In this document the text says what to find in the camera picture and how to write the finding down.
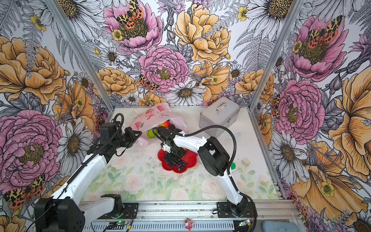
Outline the dark purple grapes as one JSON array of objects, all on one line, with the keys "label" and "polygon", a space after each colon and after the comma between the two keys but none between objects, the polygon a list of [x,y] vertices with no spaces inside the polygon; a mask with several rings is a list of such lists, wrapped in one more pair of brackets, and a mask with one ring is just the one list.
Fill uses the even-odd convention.
[{"label": "dark purple grapes", "polygon": [[187,163],[184,160],[178,159],[174,163],[173,170],[177,173],[182,173],[183,171],[185,171],[187,169],[186,165],[187,165]]}]

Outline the red flower-shaped plate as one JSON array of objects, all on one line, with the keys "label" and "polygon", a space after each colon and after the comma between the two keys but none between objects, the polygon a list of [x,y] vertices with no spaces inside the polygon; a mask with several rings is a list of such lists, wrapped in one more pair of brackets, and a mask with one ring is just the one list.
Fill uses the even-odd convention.
[{"label": "red flower-shaped plate", "polygon": [[[161,161],[162,168],[166,171],[174,171],[173,170],[174,167],[170,167],[164,161],[164,155],[165,155],[165,151],[163,151],[163,150],[160,150],[157,154],[157,158]],[[197,164],[197,157],[198,157],[197,153],[192,152],[188,149],[186,150],[186,155],[182,158],[182,160],[184,160],[187,163],[187,165],[186,165],[187,169],[193,168]]]}]

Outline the green lime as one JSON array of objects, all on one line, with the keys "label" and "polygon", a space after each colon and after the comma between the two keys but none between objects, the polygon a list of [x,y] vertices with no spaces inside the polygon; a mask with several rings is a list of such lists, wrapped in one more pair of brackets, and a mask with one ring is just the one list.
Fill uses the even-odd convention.
[{"label": "green lime", "polygon": [[148,132],[147,132],[147,136],[149,137],[149,138],[155,138],[155,137],[157,137],[157,130],[156,129],[150,129],[150,130],[148,130]]}]

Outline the red orange peach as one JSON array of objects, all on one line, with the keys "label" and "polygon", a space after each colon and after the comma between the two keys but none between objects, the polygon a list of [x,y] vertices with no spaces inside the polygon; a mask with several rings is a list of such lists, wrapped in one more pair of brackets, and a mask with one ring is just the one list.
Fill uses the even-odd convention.
[{"label": "red orange peach", "polygon": [[169,128],[170,125],[171,125],[170,121],[165,121],[162,124],[160,124],[160,127],[164,127],[164,128],[167,129],[167,128]]}]

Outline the pink plastic bag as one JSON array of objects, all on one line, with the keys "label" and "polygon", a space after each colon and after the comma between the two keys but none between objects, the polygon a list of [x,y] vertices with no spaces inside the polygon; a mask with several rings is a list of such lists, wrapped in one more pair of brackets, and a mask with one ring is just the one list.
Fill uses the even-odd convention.
[{"label": "pink plastic bag", "polygon": [[174,124],[177,129],[181,129],[184,132],[189,132],[185,121],[180,114],[172,112],[168,103],[158,103],[147,109],[145,112],[140,113],[130,124],[130,127],[134,131],[142,132],[142,135],[136,143],[140,146],[149,145],[150,137],[148,136],[148,132],[152,128],[160,126],[165,121],[169,121],[170,123]]}]

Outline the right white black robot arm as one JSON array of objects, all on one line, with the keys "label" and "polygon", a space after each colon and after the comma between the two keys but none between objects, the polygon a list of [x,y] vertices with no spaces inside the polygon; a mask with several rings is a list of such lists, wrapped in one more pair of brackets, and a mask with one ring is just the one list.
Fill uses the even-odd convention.
[{"label": "right white black robot arm", "polygon": [[187,151],[197,153],[206,171],[217,177],[224,189],[227,202],[231,204],[229,210],[234,216],[241,217],[248,203],[248,198],[238,190],[230,167],[230,156],[215,137],[206,139],[195,136],[176,135],[166,138],[161,143],[165,151],[165,162],[175,166],[176,161],[185,156]]}]

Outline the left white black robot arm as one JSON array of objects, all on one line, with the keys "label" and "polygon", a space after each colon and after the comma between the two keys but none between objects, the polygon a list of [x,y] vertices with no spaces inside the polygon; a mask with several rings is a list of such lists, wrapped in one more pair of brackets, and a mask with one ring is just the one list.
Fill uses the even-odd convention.
[{"label": "left white black robot arm", "polygon": [[105,144],[93,145],[81,166],[51,197],[41,199],[35,206],[35,229],[38,232],[81,232],[102,216],[119,218],[124,207],[119,194],[104,194],[91,203],[81,199],[98,173],[117,153],[131,148],[142,132],[127,127],[114,132]]}]

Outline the silver metal box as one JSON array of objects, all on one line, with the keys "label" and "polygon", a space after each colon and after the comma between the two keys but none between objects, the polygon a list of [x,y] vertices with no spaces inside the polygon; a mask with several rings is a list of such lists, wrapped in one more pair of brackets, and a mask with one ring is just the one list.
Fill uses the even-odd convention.
[{"label": "silver metal box", "polygon": [[220,125],[228,128],[238,117],[240,106],[232,100],[222,97],[200,113],[199,127]]}]

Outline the small pink red object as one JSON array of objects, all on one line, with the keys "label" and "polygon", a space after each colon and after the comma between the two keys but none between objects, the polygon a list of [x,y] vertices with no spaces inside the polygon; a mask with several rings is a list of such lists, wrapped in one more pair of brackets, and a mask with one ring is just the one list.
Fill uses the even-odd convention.
[{"label": "small pink red object", "polygon": [[194,226],[194,221],[191,220],[190,218],[185,219],[184,221],[184,228],[191,231]]}]

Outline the green circuit board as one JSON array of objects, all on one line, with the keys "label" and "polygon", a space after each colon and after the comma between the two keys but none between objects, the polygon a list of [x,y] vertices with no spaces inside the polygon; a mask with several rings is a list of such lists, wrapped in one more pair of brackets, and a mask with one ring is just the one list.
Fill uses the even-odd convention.
[{"label": "green circuit board", "polygon": [[251,225],[251,221],[249,219],[246,219],[244,221],[241,221],[238,226],[239,227],[244,227],[244,226],[250,226]]}]

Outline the blue grey cloth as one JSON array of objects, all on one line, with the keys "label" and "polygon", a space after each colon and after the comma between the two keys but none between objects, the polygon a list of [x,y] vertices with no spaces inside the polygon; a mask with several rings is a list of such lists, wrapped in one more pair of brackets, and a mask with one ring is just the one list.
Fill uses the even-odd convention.
[{"label": "blue grey cloth", "polygon": [[264,232],[299,232],[299,228],[294,223],[281,221],[264,221],[262,224]]}]

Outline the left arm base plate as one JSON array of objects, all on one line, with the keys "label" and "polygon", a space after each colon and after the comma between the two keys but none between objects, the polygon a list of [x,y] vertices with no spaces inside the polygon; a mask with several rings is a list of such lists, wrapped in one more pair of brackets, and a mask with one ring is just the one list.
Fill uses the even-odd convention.
[{"label": "left arm base plate", "polygon": [[118,208],[118,219],[136,219],[139,211],[138,203],[122,203]]}]

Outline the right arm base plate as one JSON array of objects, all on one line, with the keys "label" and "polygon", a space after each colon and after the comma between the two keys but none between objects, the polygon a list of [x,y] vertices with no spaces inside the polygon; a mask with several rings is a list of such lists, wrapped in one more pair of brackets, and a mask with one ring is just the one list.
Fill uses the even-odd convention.
[{"label": "right arm base plate", "polygon": [[252,202],[241,202],[237,205],[231,202],[217,202],[216,211],[219,218],[254,218],[256,208]]}]

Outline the aluminium front rail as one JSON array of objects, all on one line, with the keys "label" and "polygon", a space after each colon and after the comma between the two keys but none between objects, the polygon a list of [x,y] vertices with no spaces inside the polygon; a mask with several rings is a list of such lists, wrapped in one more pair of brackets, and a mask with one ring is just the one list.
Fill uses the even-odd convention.
[{"label": "aluminium front rail", "polygon": [[[139,211],[135,221],[166,221],[184,220],[244,220],[248,218],[219,218],[216,203],[220,201],[141,201],[124,202],[138,203]],[[107,201],[81,202],[78,206],[84,212],[86,224],[97,220],[115,221],[115,215],[110,216]],[[292,200],[255,200],[258,220],[300,219],[299,211]]]}]

